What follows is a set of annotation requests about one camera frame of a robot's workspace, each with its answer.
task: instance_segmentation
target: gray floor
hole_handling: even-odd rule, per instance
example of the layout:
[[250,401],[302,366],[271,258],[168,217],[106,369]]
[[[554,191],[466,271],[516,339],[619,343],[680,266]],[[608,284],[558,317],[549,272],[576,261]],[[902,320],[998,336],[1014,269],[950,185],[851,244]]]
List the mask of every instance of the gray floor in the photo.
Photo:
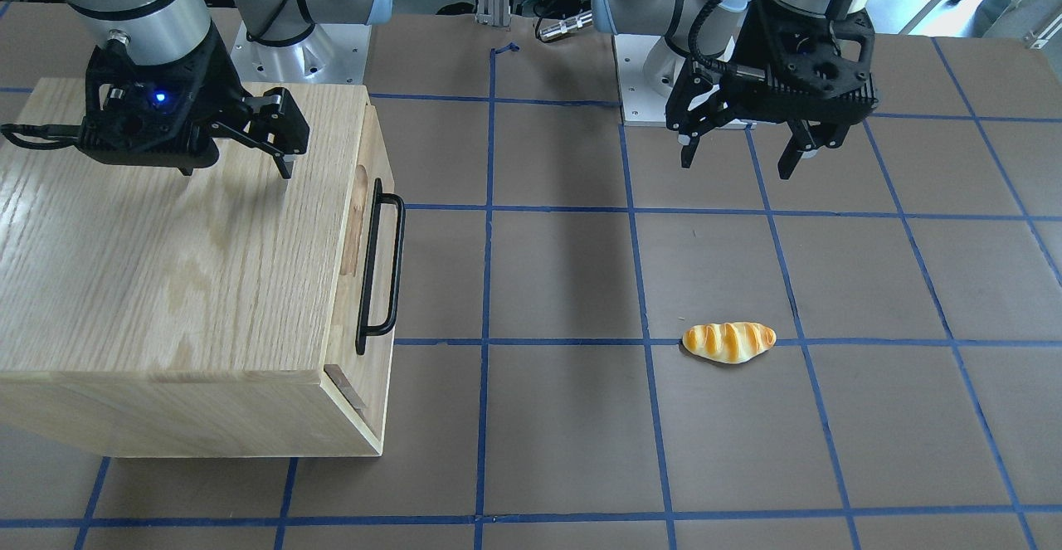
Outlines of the gray floor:
[[[6,8],[0,120],[90,48],[64,6]],[[1062,548],[1043,55],[881,36],[883,107],[791,181],[774,126],[682,171],[621,126],[614,70],[607,37],[530,21],[379,29],[410,203],[384,457],[108,460],[0,427],[0,547]],[[746,320],[780,336],[749,364],[676,345]]]

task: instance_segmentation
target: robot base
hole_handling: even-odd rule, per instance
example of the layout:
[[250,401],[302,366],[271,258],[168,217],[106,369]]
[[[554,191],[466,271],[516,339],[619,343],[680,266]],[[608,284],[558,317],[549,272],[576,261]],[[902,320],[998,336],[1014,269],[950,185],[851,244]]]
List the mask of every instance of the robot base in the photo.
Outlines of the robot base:
[[[660,39],[661,36],[637,36],[631,33],[616,36],[616,73],[619,79],[619,93],[623,101],[624,125],[665,126],[664,107],[667,104],[667,96],[657,92],[655,84],[649,84],[644,69],[649,51],[653,50],[653,46]],[[750,125],[755,127],[754,120],[732,120],[721,130],[746,130]]]
[[[327,33],[328,50],[335,51],[332,58],[324,63],[321,70],[312,73],[297,71],[296,74],[285,73],[284,76],[271,74],[270,70],[259,70],[258,52],[254,47],[258,44],[247,42],[247,29],[240,24],[233,45],[232,57],[236,71],[243,82],[288,82],[288,84],[361,84],[365,78],[365,63],[369,58],[369,42],[372,36],[372,25],[367,24],[319,24]],[[278,55],[299,54],[299,44],[288,48],[276,48]]]

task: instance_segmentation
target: wooden box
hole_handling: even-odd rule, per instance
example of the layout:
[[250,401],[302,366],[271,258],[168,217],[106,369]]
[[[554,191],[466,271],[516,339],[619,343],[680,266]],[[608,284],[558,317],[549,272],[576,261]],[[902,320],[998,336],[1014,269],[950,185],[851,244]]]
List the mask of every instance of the wooden box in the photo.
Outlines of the wooden box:
[[[394,187],[379,122],[360,85],[286,86],[311,127],[291,181],[221,139],[192,176],[4,144],[0,420],[110,457],[382,452],[394,334],[354,343],[373,184]],[[44,79],[20,122],[80,123],[84,96]]]

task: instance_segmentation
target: toy bread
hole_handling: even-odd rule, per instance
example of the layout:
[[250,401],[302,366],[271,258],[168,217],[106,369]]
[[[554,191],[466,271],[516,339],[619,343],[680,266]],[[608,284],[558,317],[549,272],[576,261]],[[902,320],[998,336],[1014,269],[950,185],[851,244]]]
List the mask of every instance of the toy bread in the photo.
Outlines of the toy bread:
[[754,322],[695,326],[682,337],[689,353],[721,363],[744,363],[770,349],[774,331]]

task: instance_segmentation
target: white mounting plate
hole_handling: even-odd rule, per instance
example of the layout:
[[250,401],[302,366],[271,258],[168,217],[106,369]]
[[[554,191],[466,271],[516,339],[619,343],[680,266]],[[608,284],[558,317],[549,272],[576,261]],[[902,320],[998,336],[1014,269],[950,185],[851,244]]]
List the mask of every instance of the white mounting plate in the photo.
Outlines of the white mounting plate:
[[[664,107],[667,97],[656,93],[646,81],[641,67],[653,45],[661,36],[638,36],[619,33],[616,37],[616,74],[619,79],[619,96],[623,101],[624,125],[641,127],[664,127]],[[732,120],[721,130],[746,130],[754,126],[753,120]]]
[[[371,24],[319,24],[331,37],[336,48],[339,48],[338,63],[329,63],[328,67],[308,74],[304,79],[285,79],[285,82],[299,84],[361,84],[365,79],[365,63],[369,59],[369,42],[373,33]],[[247,45],[247,29],[240,24],[236,33],[236,44],[232,50],[233,65],[236,66],[240,81],[273,82],[258,71],[258,66]]]

